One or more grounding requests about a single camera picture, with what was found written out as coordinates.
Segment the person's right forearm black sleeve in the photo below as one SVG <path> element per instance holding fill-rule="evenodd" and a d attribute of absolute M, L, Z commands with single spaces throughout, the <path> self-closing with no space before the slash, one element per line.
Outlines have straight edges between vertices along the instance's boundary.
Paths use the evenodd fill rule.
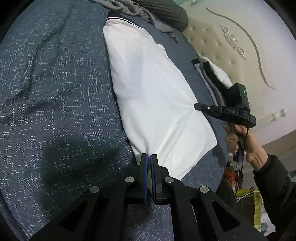
<path fill-rule="evenodd" d="M 254 172 L 254 180 L 276 231 L 284 231 L 295 222 L 295 183 L 288 171 L 277 156 L 269 155 L 264 166 Z"/>

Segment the person's right hand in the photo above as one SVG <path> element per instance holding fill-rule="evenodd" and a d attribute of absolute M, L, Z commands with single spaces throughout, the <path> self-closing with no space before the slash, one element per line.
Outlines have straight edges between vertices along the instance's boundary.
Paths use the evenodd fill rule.
<path fill-rule="evenodd" d="M 239 138 L 236 132 L 246 137 L 246 160 L 251 164 L 255 172 L 259 171 L 266 164 L 268 155 L 257 141 L 255 134 L 249 131 L 245 126 L 236 124 L 233 126 L 228 124 L 224 129 L 227 132 L 225 137 L 227 150 L 232 154 L 235 154 L 239 149 Z"/>

